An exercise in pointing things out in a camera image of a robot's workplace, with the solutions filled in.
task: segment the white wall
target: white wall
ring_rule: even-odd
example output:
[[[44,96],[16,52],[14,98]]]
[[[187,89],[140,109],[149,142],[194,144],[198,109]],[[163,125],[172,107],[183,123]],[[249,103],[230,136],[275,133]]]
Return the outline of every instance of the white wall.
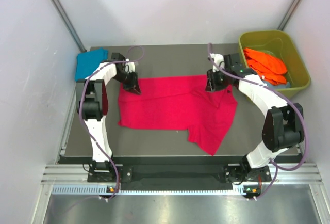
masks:
[[[50,0],[0,0],[0,222],[29,223],[54,159],[78,49]]]
[[[237,43],[277,28],[292,0],[61,0],[85,46]]]
[[[302,0],[287,32],[311,76],[311,86],[295,100],[303,105],[310,136],[310,160],[316,162],[330,194],[330,0]]]

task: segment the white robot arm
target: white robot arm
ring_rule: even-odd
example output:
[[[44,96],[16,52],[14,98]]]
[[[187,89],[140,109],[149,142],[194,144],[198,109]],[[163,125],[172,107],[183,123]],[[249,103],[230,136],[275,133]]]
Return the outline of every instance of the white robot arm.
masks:
[[[127,63],[114,63],[103,68],[104,65],[114,61],[127,61]],[[85,120],[89,133],[97,140],[99,146],[109,155],[109,157],[112,157],[112,150],[108,143],[105,126],[105,118],[108,112],[108,99],[105,87],[113,78],[122,82],[124,89],[127,91],[141,94],[141,90],[137,80],[137,73],[135,72],[135,64],[129,62],[129,59],[124,58],[124,56],[119,53],[112,53],[111,59],[100,63],[95,71],[97,71],[97,73],[93,75],[88,82],[85,101],[82,107],[82,117]],[[78,113],[86,79],[77,81],[76,96]],[[101,166],[101,168],[106,169],[109,165],[109,159],[97,147],[92,138],[91,141],[93,148],[93,161],[99,164],[106,164],[105,166]]]
[[[207,72],[207,91],[221,90],[228,84],[233,84],[239,91],[248,96],[265,116],[262,130],[263,141],[252,152],[243,157],[240,163],[242,170],[246,171],[245,174],[267,166],[271,159],[275,159],[279,154],[304,140],[302,125],[293,109],[274,92],[261,87],[265,84],[252,69],[246,69],[241,64],[239,54],[210,55],[214,62],[226,72],[257,83],[254,85],[243,80],[229,78],[215,66]],[[295,104],[295,106],[303,114],[301,105]]]

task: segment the folded blue cloth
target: folded blue cloth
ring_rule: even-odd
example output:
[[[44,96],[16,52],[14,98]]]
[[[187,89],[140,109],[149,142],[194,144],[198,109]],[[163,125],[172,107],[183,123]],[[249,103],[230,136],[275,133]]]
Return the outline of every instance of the folded blue cloth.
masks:
[[[77,56],[77,70],[75,80],[84,79],[91,75],[99,66],[99,64],[108,58],[108,51],[100,48]]]
[[[279,85],[273,85],[269,81],[262,81],[264,82],[268,87],[274,88],[274,89],[284,89],[284,88],[290,88],[290,82],[287,81],[286,84],[279,84]]]

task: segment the purple cable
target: purple cable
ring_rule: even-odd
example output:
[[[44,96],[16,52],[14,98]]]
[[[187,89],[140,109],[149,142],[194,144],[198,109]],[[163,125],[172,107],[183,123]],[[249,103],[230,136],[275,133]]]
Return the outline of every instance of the purple cable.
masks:
[[[281,99],[285,100],[288,105],[290,105],[292,107],[292,109],[294,110],[294,112],[297,114],[297,116],[299,117],[299,120],[302,124],[302,127],[303,127],[303,131],[304,131],[304,135],[305,135],[305,151],[304,151],[304,154],[303,154],[303,157],[301,158],[300,162],[295,165],[294,167],[292,168],[284,168],[284,167],[281,167],[279,166],[276,162],[270,160],[270,163],[272,163],[275,167],[276,167],[276,171],[275,171],[275,175],[273,177],[273,180],[271,181],[271,183],[268,185],[268,187],[264,190],[264,192],[257,198],[260,198],[261,196],[263,196],[268,190],[269,188],[273,185],[273,183],[275,182],[276,180],[276,177],[277,177],[277,172],[278,172],[278,169],[281,169],[283,171],[294,171],[294,170],[297,170],[298,168],[300,168],[306,161],[306,158],[307,158],[307,155],[309,153],[309,138],[308,138],[308,132],[307,132],[307,127],[306,127],[306,123],[305,123],[305,120],[303,118],[303,116],[301,115],[300,111],[295,107],[295,105],[286,97],[284,96],[283,94],[281,94],[280,92],[276,91],[275,89],[271,88],[271,87],[268,87],[268,86],[265,86],[265,85],[259,85],[258,83],[255,83],[253,81],[250,81],[248,79],[244,79],[244,78],[241,78],[241,77],[238,77],[238,76],[235,76],[231,73],[228,73],[226,72],[225,70],[223,70],[221,67],[219,67],[215,61],[212,59],[211,57],[211,53],[213,50],[213,45],[212,43],[209,43],[207,45],[207,51],[208,51],[208,56],[210,58],[210,61],[212,62],[212,64],[220,71],[222,72],[223,74],[231,77],[231,78],[234,78],[234,79],[237,79],[239,81],[245,81],[245,82],[248,82],[250,84],[253,84],[253,85],[256,85],[256,86],[260,86],[260,87],[264,87],[266,88],[267,90],[270,90],[272,92],[274,92],[277,96],[279,96]]]
[[[137,59],[137,60],[131,60],[129,62],[138,62],[140,61],[143,57],[144,57],[144,48],[141,47],[141,46],[132,46],[128,49],[127,51],[127,55],[128,53],[130,52],[131,49],[135,48],[135,47],[139,47],[140,49],[142,49],[142,56]],[[87,125],[85,124],[85,121],[84,119],[82,118],[83,117],[83,102],[85,100],[85,94],[86,94],[86,90],[87,90],[87,85],[88,85],[88,82],[89,80],[94,76],[96,75],[100,70],[104,69],[105,67],[111,65],[111,64],[116,64],[116,63],[127,63],[127,61],[112,61],[112,62],[109,62],[107,64],[105,64],[104,66],[100,67],[99,69],[97,69],[95,72],[93,72],[86,80],[85,82],[85,85],[84,85],[84,89],[82,91],[82,96],[81,96],[81,100],[80,100],[80,106],[79,106],[79,119],[80,119],[80,123],[82,124],[82,126],[85,128],[85,130],[87,131],[87,133],[89,134],[89,136],[94,140],[94,142],[96,143],[97,147],[100,149],[100,151],[109,159],[109,161],[111,162],[113,168],[114,168],[114,171],[115,171],[115,176],[116,176],[116,183],[115,183],[115,191],[114,193],[112,194],[112,196],[110,197],[113,198],[116,194],[116,192],[118,192],[119,190],[119,174],[118,174],[118,170],[117,170],[117,167],[115,166],[115,163],[113,162],[113,160],[111,159],[111,157],[101,148],[101,146],[98,144],[97,140],[95,139],[95,137],[89,132],[88,130],[88,127]]]

